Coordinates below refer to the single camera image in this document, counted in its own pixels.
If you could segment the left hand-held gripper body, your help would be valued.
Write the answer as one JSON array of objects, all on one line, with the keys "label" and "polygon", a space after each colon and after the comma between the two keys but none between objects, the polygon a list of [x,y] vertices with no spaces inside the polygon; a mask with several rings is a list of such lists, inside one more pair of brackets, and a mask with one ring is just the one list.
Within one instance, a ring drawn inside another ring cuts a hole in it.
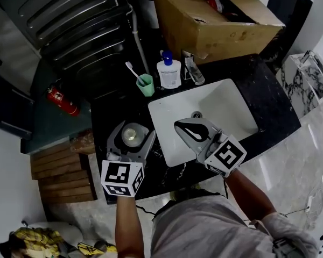
[{"label": "left hand-held gripper body", "polygon": [[101,184],[108,195],[135,197],[145,177],[146,158],[108,152],[102,161]]}]

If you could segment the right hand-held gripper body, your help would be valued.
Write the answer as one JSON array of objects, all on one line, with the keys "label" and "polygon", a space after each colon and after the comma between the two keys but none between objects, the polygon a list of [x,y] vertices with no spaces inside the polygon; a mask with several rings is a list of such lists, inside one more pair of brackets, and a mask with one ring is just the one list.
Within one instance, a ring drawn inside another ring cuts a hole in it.
[{"label": "right hand-held gripper body", "polygon": [[208,170],[228,177],[240,166],[246,155],[247,151],[233,135],[227,136],[220,132],[197,155],[197,161]]}]

